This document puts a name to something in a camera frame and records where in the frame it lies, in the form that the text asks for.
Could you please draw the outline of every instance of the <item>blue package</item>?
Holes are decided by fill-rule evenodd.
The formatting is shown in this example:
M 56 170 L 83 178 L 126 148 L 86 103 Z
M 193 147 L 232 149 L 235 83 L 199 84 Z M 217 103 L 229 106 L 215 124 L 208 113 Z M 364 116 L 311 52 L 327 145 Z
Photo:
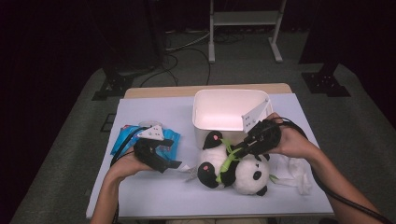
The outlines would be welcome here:
M 116 154 L 116 152 L 119 150 L 126 137 L 138 128 L 140 128 L 140 126 L 125 125 L 124 127 L 122 127 L 110 154 L 114 156 L 114 154 Z M 139 139 L 137 135 L 143 131 L 144 130 L 141 130 L 134 134 L 131 140 L 126 144 L 125 148 L 122 149 L 120 156 L 123 155 L 128 148 L 132 147 L 136 143 L 136 141 Z M 155 151 L 159 156 L 163 157 L 164 159 L 174 161 L 176 159 L 177 146 L 178 140 L 180 139 L 180 134 L 172 131 L 171 129 L 163 129 L 163 137 L 174 141 L 174 144 L 171 147 L 158 146 L 155 148 Z

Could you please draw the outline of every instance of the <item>person's arm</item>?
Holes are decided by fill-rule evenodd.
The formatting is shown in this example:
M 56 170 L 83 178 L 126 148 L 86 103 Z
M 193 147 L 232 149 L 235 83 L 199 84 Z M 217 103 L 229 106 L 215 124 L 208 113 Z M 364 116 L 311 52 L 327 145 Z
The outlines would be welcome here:
M 272 114 L 268 119 L 278 118 L 278 114 Z M 303 158 L 308 161 L 316 172 L 321 182 L 334 193 L 358 203 L 378 213 L 372 203 L 356 189 L 334 166 L 330 159 L 314 144 L 290 127 L 281 127 L 282 137 L 278 146 L 269 153 L 279 153 L 288 157 Z M 363 212 L 335 200 L 327 195 L 332 210 L 339 223 L 381 223 Z
M 98 200 L 91 218 L 91 224 L 112 223 L 119 201 L 119 187 L 122 180 L 142 170 L 151 170 L 140 162 L 130 148 L 110 169 L 103 180 Z

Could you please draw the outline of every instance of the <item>white metal stand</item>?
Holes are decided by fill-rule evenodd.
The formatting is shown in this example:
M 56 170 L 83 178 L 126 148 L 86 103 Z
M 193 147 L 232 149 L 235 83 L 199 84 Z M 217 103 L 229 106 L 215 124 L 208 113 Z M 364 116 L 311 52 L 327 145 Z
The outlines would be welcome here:
M 280 23 L 287 0 L 282 0 L 279 11 L 245 11 L 245 12 L 215 12 L 214 1 L 210 0 L 210 27 L 209 27 L 209 62 L 215 62 L 215 43 L 213 41 L 214 26 L 217 25 L 274 25 L 275 30 L 272 37 L 268 38 L 271 49 L 277 63 L 283 59 L 276 45 L 279 34 Z

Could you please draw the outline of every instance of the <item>gray carpet floor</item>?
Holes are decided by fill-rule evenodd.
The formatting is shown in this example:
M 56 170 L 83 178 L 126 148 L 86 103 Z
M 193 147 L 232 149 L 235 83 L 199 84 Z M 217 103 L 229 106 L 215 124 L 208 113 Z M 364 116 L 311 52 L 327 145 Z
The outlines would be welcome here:
M 312 94 L 301 76 L 317 72 L 321 64 L 298 64 L 307 33 L 280 33 L 277 41 L 284 59 L 276 63 L 268 45 L 270 34 L 244 35 L 233 44 L 216 45 L 216 62 L 210 65 L 209 85 L 277 83 L 290 85 L 323 151 L 340 171 L 392 221 L 396 222 L 396 132 L 367 95 L 358 78 L 339 65 L 339 83 L 350 97 Z M 172 34 L 168 47 L 189 43 L 198 35 Z M 209 67 L 207 44 L 173 53 L 172 69 L 179 86 L 205 85 Z M 166 57 L 164 67 L 175 64 Z M 137 77 L 139 87 L 150 75 Z M 120 97 L 92 101 L 105 74 L 92 74 L 45 159 L 12 223 L 88 223 L 85 212 L 106 151 L 109 133 L 101 132 L 108 114 L 116 113 Z M 175 86 L 168 73 L 143 87 Z M 320 217 L 282 217 L 281 223 L 318 223 Z

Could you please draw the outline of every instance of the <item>panda head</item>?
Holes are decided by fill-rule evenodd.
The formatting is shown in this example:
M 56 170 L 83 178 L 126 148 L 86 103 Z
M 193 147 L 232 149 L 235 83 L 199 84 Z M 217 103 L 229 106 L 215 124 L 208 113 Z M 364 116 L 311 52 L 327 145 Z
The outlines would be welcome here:
M 263 196 L 267 191 L 269 164 L 264 156 L 246 155 L 235 170 L 233 187 L 241 194 Z

